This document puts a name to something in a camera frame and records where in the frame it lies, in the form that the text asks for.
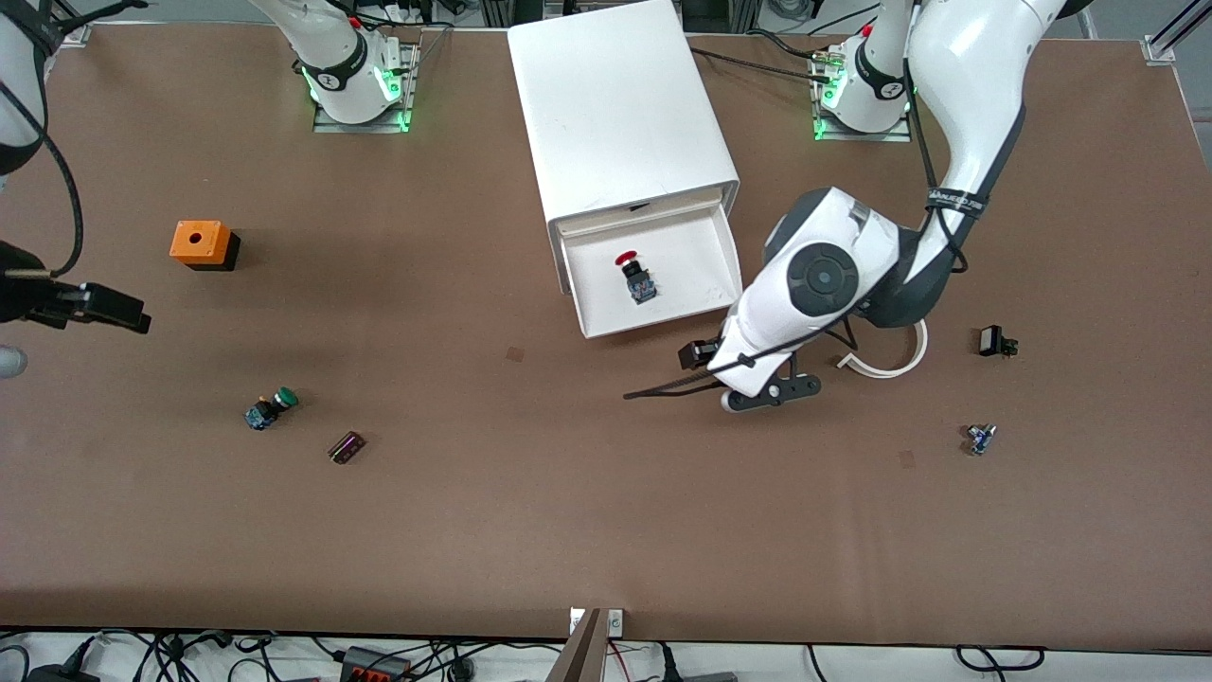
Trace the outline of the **black power strip orange sockets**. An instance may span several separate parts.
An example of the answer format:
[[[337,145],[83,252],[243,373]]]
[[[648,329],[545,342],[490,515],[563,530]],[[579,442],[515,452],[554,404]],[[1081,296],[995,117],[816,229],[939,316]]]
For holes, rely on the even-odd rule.
[[[342,657],[338,682],[405,682],[412,667],[406,657],[354,646]]]

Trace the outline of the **green push button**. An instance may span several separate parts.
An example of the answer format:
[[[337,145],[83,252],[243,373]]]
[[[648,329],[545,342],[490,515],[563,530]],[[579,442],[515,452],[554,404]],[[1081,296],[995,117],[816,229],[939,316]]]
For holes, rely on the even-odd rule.
[[[288,386],[281,386],[270,396],[261,396],[248,409],[245,411],[245,423],[251,430],[264,431],[273,426],[288,409],[295,409],[299,405],[299,399]]]

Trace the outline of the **wooden post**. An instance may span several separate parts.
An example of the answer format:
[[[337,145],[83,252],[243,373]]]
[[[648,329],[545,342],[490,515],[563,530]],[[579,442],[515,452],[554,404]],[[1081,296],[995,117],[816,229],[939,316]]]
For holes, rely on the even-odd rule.
[[[610,640],[610,611],[581,612],[544,682],[602,682]]]

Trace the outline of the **red push button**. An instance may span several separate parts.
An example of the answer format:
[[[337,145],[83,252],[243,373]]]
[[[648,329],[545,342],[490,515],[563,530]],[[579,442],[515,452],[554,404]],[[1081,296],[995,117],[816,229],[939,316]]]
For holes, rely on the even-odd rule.
[[[648,269],[640,263],[636,251],[629,250],[623,252],[623,254],[614,259],[614,267],[621,269],[629,294],[631,294],[631,300],[636,305],[644,305],[644,303],[658,297],[657,285],[654,285]]]

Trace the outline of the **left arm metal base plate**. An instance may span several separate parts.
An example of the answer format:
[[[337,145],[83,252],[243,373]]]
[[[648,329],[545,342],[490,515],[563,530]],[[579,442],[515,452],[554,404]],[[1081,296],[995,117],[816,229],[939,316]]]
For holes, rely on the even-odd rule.
[[[901,84],[894,97],[879,99],[876,92],[848,69],[839,52],[818,52],[807,61],[811,85],[812,126],[817,141],[908,142],[910,107]]]

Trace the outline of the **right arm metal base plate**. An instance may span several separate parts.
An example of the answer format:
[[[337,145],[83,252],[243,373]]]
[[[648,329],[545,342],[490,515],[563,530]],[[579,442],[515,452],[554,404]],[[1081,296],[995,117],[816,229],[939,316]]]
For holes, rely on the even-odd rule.
[[[345,124],[331,118],[311,92],[311,132],[318,134],[407,134],[412,128],[413,103],[419,81],[419,44],[405,42],[391,61],[390,71],[375,68],[381,78],[385,108],[367,122]]]

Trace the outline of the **white drawer cabinet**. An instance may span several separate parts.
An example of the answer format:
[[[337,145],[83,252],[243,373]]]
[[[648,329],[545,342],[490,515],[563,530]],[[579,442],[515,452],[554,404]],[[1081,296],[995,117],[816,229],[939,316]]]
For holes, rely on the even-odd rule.
[[[549,230],[685,193],[732,210],[739,173],[671,0],[515,25],[507,42]]]

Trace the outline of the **white curved plastic strip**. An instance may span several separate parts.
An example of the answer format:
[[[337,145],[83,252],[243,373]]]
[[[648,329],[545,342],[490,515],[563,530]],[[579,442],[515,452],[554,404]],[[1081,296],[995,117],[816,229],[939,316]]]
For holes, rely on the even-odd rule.
[[[901,366],[897,368],[873,367],[870,366],[870,363],[867,363],[865,361],[862,361],[862,359],[858,359],[854,353],[848,353],[844,355],[844,359],[840,359],[840,361],[835,363],[835,366],[837,368],[848,368],[848,371],[854,372],[854,374],[867,377],[867,379],[873,379],[873,380],[896,379],[896,377],[908,374],[908,372],[910,372],[913,368],[920,366],[920,363],[925,359],[925,355],[928,350],[928,340],[930,340],[928,323],[926,322],[925,319],[919,320],[917,323],[914,325],[914,337],[915,337],[914,353],[910,355],[909,361],[907,361],[905,363],[901,363]]]

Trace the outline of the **orange box with hole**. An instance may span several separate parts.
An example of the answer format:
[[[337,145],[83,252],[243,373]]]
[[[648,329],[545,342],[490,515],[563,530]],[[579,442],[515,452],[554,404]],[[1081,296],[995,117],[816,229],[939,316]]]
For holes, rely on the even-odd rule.
[[[168,256],[194,271],[233,273],[241,239],[221,220],[178,220]]]

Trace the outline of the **white drawer with black handle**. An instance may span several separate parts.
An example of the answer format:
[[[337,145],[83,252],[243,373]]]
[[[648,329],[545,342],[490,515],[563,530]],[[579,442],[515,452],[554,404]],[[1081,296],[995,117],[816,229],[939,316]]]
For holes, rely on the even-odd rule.
[[[715,191],[584,213],[551,224],[555,256],[588,338],[728,308],[741,297],[739,256]],[[636,251],[658,297],[636,305],[614,259]]]

